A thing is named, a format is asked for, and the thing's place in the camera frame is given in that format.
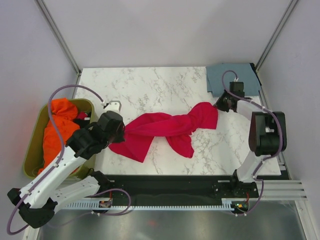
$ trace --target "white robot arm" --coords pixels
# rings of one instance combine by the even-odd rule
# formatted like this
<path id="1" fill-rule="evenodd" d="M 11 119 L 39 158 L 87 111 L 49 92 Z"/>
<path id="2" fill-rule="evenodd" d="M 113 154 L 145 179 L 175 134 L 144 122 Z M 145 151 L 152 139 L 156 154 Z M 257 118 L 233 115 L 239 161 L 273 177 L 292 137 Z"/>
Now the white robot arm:
<path id="1" fill-rule="evenodd" d="M 286 118 L 283 112 L 271 112 L 263 106 L 252 102 L 245 97 L 244 83 L 236 79 L 230 82 L 229 90 L 225 90 L 222 96 L 215 103 L 215 107 L 224 112 L 233 110 L 250 121 L 249 148 L 250 152 L 243 164 L 234 171 L 233 179 L 236 185 L 245 186 L 256 181 L 262 165 L 269 156 L 274 156 L 282 152 L 287 147 Z"/>
<path id="2" fill-rule="evenodd" d="M 108 179 L 96 171 L 75 184 L 57 190 L 69 174 L 92 155 L 99 153 L 110 143 L 124 141 L 124 123 L 120 109 L 119 101 L 111 101 L 97 122 L 75 131 L 67 140 L 63 158 L 58 164 L 57 159 L 61 153 L 28 185 L 8 192 L 9 199 L 15 205 L 24 198 L 19 206 L 19 214 L 31 227 L 45 225 L 66 205 L 94 195 L 101 186 L 108 184 Z"/>

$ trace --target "red cloth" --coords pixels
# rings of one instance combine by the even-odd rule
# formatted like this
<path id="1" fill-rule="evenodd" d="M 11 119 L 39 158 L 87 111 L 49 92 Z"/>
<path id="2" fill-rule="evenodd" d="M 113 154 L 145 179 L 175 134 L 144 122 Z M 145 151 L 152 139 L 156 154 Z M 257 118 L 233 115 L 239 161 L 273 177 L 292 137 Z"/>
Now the red cloth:
<path id="1" fill-rule="evenodd" d="M 85 120 L 85 118 L 88 117 L 88 114 L 86 114 L 85 112 L 80 112 L 75 119 L 81 119 L 81 120 Z"/>
<path id="2" fill-rule="evenodd" d="M 216 129 L 218 110 L 209 102 L 198 103 L 188 114 L 171 116 L 163 112 L 145 113 L 125 126 L 124 142 L 112 143 L 111 151 L 143 163 L 154 137 L 166 137 L 178 154 L 192 158 L 191 133 L 196 129 Z"/>

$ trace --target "black mount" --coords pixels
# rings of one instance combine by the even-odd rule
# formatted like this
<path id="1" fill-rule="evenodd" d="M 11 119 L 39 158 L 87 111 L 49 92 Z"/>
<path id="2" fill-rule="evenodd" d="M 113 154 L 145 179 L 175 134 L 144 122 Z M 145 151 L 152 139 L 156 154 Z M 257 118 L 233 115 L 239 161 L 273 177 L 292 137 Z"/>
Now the black mount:
<path id="1" fill-rule="evenodd" d="M 229 181 L 216 182 L 213 185 L 214 195 L 216 198 L 247 198 L 247 193 L 250 198 L 258 198 L 257 184 L 253 182 L 242 182 L 237 177 L 237 170 L 229 178 Z"/>
<path id="2" fill-rule="evenodd" d="M 21 200 L 20 189 L 12 188 L 7 196 L 10 201 L 16 206 Z M 32 228 L 37 229 L 49 222 L 55 215 L 55 207 L 58 203 L 49 198 L 42 208 L 30 208 L 30 204 L 21 203 L 19 206 L 19 214 L 21 218 Z"/>
<path id="3" fill-rule="evenodd" d="M 231 81 L 229 84 L 229 91 L 241 98 L 251 99 L 245 97 L 244 92 L 244 83 L 242 81 Z M 229 112 L 229 110 L 233 110 L 234 112 L 237 112 L 237 103 L 238 98 L 231 96 L 226 90 L 224 90 L 223 94 L 219 99 L 216 101 L 216 103 L 213 105 L 217 109 L 223 112 Z"/>
<path id="4" fill-rule="evenodd" d="M 125 141 L 125 125 L 120 114 L 114 111 L 103 113 L 97 122 L 76 130 L 66 141 L 75 152 L 75 157 L 90 159 L 111 143 Z"/>
<path id="5" fill-rule="evenodd" d="M 100 188 L 97 193 L 101 193 L 105 190 L 110 189 L 110 181 L 108 177 L 104 175 L 101 171 L 93 171 L 90 174 L 90 176 L 94 177 L 98 181 L 98 184 L 100 185 Z M 109 194 L 99 195 L 97 197 L 102 198 L 103 196 L 109 196 Z"/>

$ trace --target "olive green bin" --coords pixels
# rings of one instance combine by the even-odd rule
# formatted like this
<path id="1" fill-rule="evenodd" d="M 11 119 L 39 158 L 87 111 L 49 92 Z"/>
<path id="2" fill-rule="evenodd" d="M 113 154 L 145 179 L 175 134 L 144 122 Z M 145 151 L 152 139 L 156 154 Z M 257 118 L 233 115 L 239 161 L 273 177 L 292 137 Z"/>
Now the olive green bin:
<path id="1" fill-rule="evenodd" d="M 91 101 L 87 99 L 69 99 L 71 103 L 76 105 L 79 112 L 91 112 L 90 123 L 96 120 L 95 108 Z M 45 128 L 49 122 L 48 106 L 45 105 L 36 120 L 36 124 L 33 129 L 31 140 L 25 155 L 23 163 L 23 171 L 25 175 L 31 179 L 37 176 L 38 170 L 44 166 L 44 150 L 43 140 Z M 84 179 L 91 168 L 95 166 L 96 156 L 92 156 L 83 165 L 71 173 L 68 178 Z"/>

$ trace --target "table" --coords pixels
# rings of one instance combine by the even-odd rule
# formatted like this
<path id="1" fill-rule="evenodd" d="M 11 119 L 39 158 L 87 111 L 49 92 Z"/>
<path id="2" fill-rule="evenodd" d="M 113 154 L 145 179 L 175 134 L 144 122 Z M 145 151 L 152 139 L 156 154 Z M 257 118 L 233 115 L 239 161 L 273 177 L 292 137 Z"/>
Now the table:
<path id="1" fill-rule="evenodd" d="M 214 104 L 207 92 L 205 67 L 84 68 L 79 80 L 107 102 L 120 100 L 124 124 L 144 113 L 188 113 L 199 102 Z M 76 98 L 92 101 L 100 116 L 99 99 L 79 88 Z M 259 97 L 253 97 L 260 103 Z M 197 129 L 193 135 L 194 155 L 185 158 L 171 149 L 164 137 L 155 137 L 144 163 L 104 149 L 96 156 L 95 170 L 123 175 L 232 175 L 248 152 L 250 122 L 243 116 L 219 111 L 217 129 Z M 270 159 L 260 175 L 280 175 L 276 158 Z"/>

